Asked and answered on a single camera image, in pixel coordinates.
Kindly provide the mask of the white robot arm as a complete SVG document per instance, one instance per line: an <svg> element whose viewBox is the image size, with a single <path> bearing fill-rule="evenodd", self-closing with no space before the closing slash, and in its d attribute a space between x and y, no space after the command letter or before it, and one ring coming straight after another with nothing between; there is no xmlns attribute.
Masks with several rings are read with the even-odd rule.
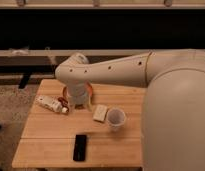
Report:
<svg viewBox="0 0 205 171"><path fill-rule="evenodd" d="M144 88L143 171L205 171L204 51L150 51L93 64L76 53L55 76L75 100L87 82Z"/></svg>

